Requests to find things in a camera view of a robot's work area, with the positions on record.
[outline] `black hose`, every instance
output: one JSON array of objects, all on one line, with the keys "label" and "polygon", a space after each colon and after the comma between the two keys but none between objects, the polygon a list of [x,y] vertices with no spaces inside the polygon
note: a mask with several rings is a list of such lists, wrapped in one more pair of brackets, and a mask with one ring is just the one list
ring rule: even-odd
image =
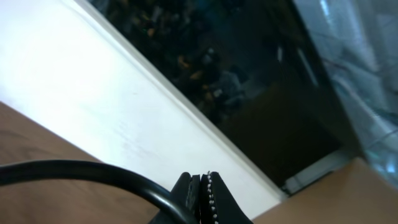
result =
[{"label": "black hose", "polygon": [[134,193],[166,213],[175,223],[197,224],[189,210],[175,202],[170,192],[134,172],[87,161],[30,161],[0,166],[0,186],[45,179],[90,180]]}]

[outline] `curved black tube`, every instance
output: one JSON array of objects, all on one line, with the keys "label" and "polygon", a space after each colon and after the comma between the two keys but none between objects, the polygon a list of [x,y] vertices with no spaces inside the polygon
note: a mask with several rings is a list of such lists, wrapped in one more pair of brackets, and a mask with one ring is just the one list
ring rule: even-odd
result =
[{"label": "curved black tube", "polygon": [[154,204],[179,224],[197,224],[187,208],[174,202],[170,192],[134,172],[87,161],[29,161],[0,166],[0,186],[45,179],[90,180],[134,193]]}]

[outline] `wooden surface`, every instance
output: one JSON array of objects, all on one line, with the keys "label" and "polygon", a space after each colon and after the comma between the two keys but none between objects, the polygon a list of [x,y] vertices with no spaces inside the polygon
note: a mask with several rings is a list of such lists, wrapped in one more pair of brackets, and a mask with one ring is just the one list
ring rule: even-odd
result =
[{"label": "wooden surface", "polygon": [[[32,159],[98,161],[0,103],[0,164]],[[147,223],[157,208],[114,187],[44,180],[0,187],[0,223]]]},{"label": "wooden surface", "polygon": [[182,172],[217,171],[249,218],[280,202],[268,177],[87,0],[1,0],[0,34],[0,101],[57,136],[168,190]]},{"label": "wooden surface", "polygon": [[324,177],[254,220],[255,224],[393,224],[398,190],[363,160]]}]

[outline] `white surface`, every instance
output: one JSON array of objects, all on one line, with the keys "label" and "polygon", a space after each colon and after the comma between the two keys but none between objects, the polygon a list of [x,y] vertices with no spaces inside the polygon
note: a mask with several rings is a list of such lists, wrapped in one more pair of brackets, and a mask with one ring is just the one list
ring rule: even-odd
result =
[{"label": "white surface", "polygon": [[0,1],[0,101],[167,189],[183,171],[214,170],[249,218],[279,203],[269,179],[86,2]]}]

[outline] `black cable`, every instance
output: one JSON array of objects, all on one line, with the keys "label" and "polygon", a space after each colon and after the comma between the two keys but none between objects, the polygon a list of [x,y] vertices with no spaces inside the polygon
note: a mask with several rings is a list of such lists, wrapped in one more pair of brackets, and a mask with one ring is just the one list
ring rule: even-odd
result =
[{"label": "black cable", "polygon": [[87,161],[30,161],[0,166],[0,186],[45,179],[90,180],[134,193],[166,213],[175,223],[197,224],[184,206],[174,202],[170,192],[134,172]]}]

